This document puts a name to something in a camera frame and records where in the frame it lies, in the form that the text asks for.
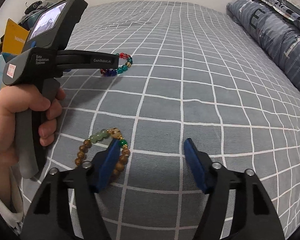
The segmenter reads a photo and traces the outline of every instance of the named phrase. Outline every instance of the white and red sticker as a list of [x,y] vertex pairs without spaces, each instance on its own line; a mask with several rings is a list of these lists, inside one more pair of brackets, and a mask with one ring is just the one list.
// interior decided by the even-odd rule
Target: white and red sticker
[[9,64],[7,75],[13,78],[14,71],[16,70],[16,65]]

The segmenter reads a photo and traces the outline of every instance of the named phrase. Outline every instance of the handheld data acquisition device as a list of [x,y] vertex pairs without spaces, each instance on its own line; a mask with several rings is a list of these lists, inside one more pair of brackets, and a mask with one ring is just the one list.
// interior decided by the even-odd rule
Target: handheld data acquisition device
[[[65,50],[74,26],[88,4],[84,0],[63,0],[42,11],[30,31],[22,53],[4,68],[5,85],[33,84],[51,102],[56,97],[61,77],[71,69],[117,69],[119,56],[108,53]],[[39,126],[44,112],[30,109],[16,113],[15,148],[21,176],[33,177],[42,170],[45,148],[40,144]]]

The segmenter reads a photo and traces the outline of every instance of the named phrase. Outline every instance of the blue gripper pad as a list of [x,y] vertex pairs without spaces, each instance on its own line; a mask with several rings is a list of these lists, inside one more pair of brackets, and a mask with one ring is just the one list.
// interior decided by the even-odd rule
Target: blue gripper pad
[[89,185],[93,192],[99,193],[107,185],[112,171],[120,156],[120,141],[113,139],[109,147],[98,152],[91,161],[94,171],[89,179]]
[[215,184],[215,178],[209,172],[212,164],[211,159],[208,154],[197,150],[191,138],[185,140],[183,149],[197,187],[203,193],[209,193]]

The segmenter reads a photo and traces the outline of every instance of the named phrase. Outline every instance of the brown beaded bracelet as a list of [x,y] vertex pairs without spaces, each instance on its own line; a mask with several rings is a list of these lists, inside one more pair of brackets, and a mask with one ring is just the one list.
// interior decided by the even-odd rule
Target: brown beaded bracelet
[[120,130],[118,128],[112,128],[109,130],[101,130],[100,132],[91,135],[89,139],[86,139],[83,141],[83,145],[79,146],[79,152],[77,153],[77,158],[75,159],[74,163],[75,165],[79,166],[83,163],[86,153],[91,148],[93,143],[96,143],[97,141],[101,141],[103,138],[107,138],[111,136],[112,138],[120,140],[120,145],[122,148],[121,155],[119,157],[119,160],[117,164],[115,165],[114,170],[112,171],[111,178],[109,183],[114,182],[120,175],[120,172],[124,170],[125,164],[128,163],[128,157],[130,155],[130,150],[128,149],[128,143],[123,138]]

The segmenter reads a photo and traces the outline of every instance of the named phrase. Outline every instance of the silver screw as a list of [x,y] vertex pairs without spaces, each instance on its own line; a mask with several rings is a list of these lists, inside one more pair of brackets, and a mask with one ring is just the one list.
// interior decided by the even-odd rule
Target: silver screw
[[91,167],[91,162],[82,163],[82,167],[85,168],[85,169],[90,168]]
[[251,169],[247,169],[247,170],[246,170],[246,173],[247,173],[249,176],[253,176],[253,175],[254,175],[254,171],[251,170]]
[[57,168],[52,168],[50,171],[49,171],[49,174],[51,175],[54,175],[58,172],[59,170]]
[[216,170],[219,170],[219,169],[221,169],[222,165],[220,163],[213,163],[212,167]]

